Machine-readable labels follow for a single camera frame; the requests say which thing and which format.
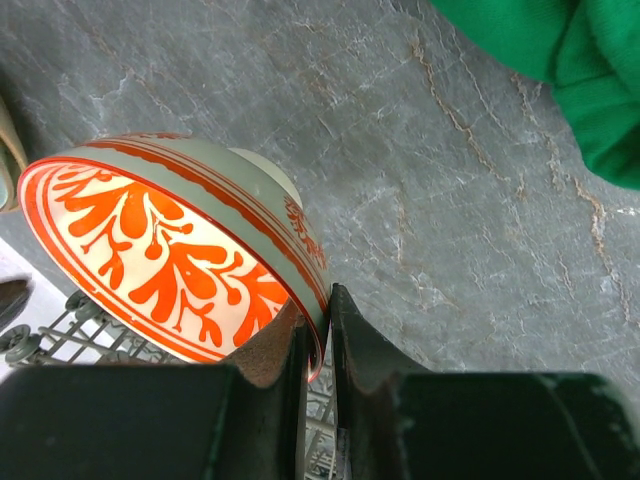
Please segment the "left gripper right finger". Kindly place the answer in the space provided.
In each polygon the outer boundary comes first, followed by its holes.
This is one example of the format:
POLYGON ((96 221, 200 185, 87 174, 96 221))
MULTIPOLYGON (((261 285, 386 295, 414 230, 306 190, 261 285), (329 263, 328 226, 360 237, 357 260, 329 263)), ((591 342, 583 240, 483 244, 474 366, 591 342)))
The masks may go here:
POLYGON ((434 372, 330 297, 340 479, 635 479, 639 422, 608 379, 434 372))

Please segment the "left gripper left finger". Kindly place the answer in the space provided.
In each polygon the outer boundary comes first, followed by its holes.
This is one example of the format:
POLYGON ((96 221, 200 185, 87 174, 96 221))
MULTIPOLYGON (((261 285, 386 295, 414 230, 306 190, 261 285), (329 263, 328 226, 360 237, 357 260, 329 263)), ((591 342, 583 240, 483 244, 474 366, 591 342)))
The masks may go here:
POLYGON ((1 385, 1 475, 300 479, 307 338, 287 303, 216 364, 20 368, 1 385))

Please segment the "white red patterned bowl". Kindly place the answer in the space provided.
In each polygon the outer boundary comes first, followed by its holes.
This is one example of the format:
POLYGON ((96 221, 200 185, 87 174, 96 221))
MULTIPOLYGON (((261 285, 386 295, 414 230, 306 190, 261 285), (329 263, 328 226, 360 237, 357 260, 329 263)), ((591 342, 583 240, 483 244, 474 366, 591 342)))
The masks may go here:
POLYGON ((32 163, 19 201, 59 268, 175 357, 218 362, 294 304, 322 367, 328 261, 289 177, 263 156, 177 133, 128 133, 32 163))

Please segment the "beige bird plate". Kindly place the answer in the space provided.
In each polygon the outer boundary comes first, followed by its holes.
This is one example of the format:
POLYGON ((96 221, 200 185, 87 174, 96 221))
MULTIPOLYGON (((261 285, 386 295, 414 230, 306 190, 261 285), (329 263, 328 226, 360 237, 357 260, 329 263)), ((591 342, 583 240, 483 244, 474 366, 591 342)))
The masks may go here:
POLYGON ((24 147, 18 137, 11 115, 3 100, 0 101, 1 128, 1 212, 20 209, 18 183, 28 166, 24 147))

